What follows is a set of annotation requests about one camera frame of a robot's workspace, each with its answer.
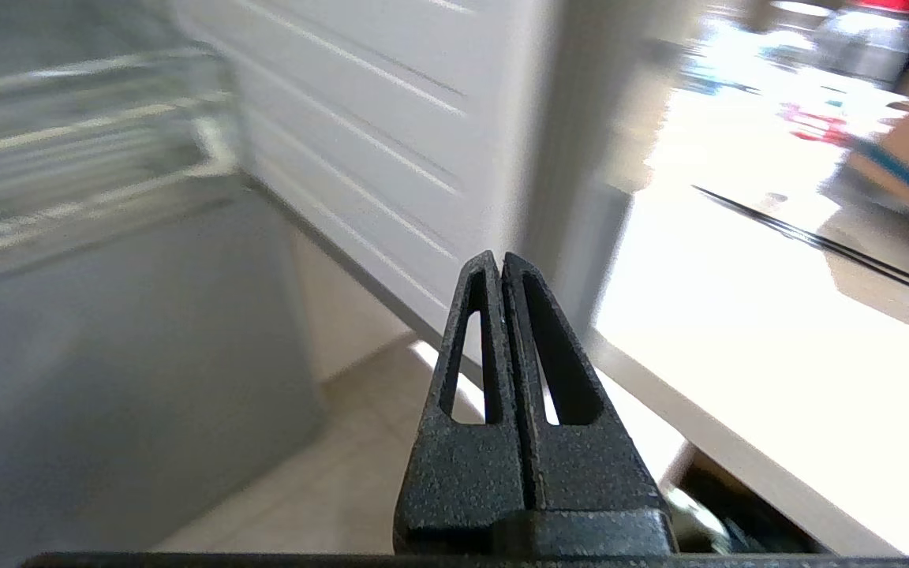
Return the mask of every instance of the white wall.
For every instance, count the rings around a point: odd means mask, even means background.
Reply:
[[[311,371],[325,381],[409,328],[321,248],[292,229],[291,248],[307,314]]]

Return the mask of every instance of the white countertop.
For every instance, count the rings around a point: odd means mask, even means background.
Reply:
[[[615,380],[820,542],[909,555],[909,288],[647,191],[596,329]]]

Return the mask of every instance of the black cable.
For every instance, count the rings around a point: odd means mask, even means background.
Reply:
[[[888,279],[891,279],[899,284],[903,284],[906,287],[909,287],[909,273],[900,270],[899,268],[890,265],[890,263],[884,263],[879,259],[873,258],[872,256],[866,255],[864,252],[858,251],[858,249],[845,247],[845,245],[840,244],[836,241],[831,241],[829,238],[819,236],[819,234],[811,233],[808,230],[798,229],[797,226],[792,224],[782,222],[782,220],[767,215],[767,213],[762,213],[758,210],[748,207],[746,205],[739,204],[739,202],[732,201],[727,197],[722,197],[712,191],[708,191],[699,186],[693,186],[694,189],[702,193],[704,196],[715,201],[717,204],[724,206],[727,209],[735,211],[740,215],[748,217],[748,219],[753,219],[755,222],[762,224],[763,226],[768,226],[769,229],[778,231],[778,233],[783,234],[787,238],[793,238],[795,241],[805,242],[806,245],[816,249],[822,249],[822,251],[830,251],[833,254],[842,256],[845,259],[859,263],[874,272],[877,272]]]

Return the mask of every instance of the gray appliance door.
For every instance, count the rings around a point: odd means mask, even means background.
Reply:
[[[0,278],[0,566],[147,549],[315,435],[287,227],[230,189]]]

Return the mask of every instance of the tiled floor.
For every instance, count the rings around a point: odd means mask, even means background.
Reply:
[[[156,550],[392,552],[392,514],[432,370],[407,345],[325,385],[311,446],[170,536]],[[470,413],[464,399],[460,413]]]

